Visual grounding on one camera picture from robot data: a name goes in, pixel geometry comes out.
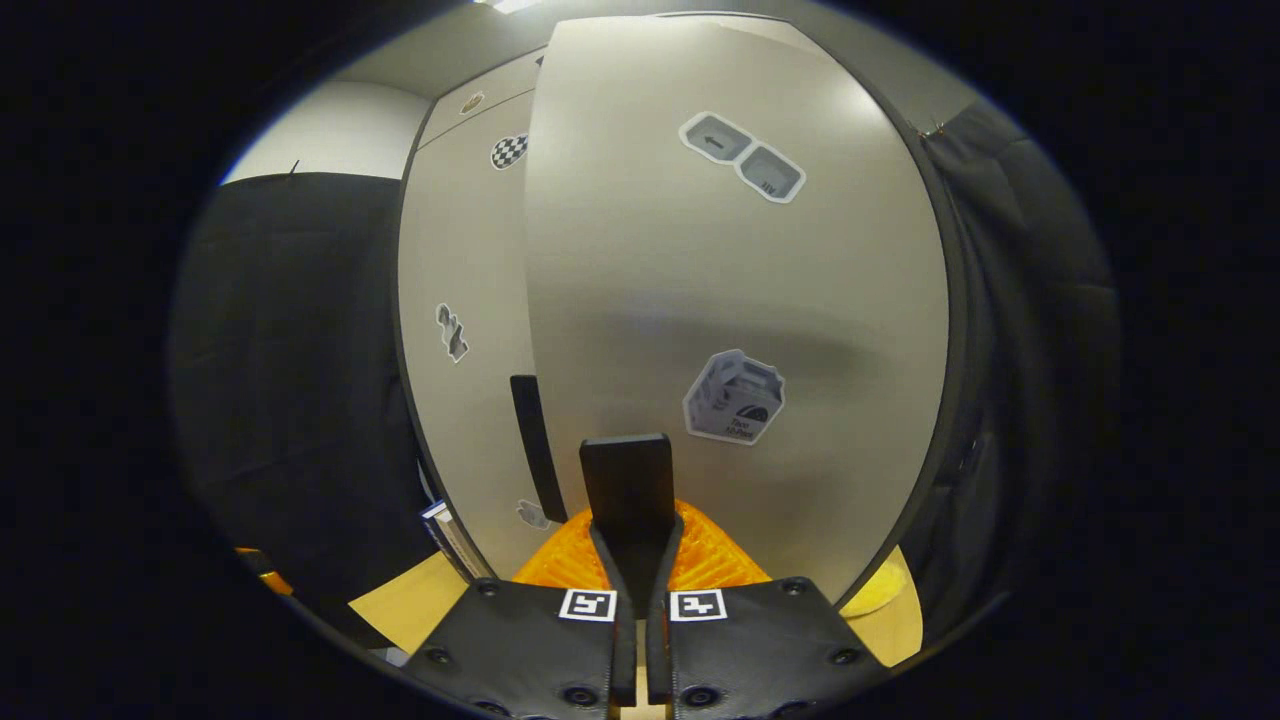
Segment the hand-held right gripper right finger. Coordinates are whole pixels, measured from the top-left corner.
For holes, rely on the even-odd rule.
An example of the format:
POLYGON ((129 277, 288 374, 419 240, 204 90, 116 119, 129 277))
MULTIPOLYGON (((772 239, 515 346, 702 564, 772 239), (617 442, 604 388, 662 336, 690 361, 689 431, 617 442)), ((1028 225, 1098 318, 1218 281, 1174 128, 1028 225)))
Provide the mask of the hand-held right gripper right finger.
POLYGON ((668 717, 832 717, 890 678, 805 577, 668 589, 681 542, 667 436, 628 445, 628 527, 660 546, 646 620, 646 682, 668 717))

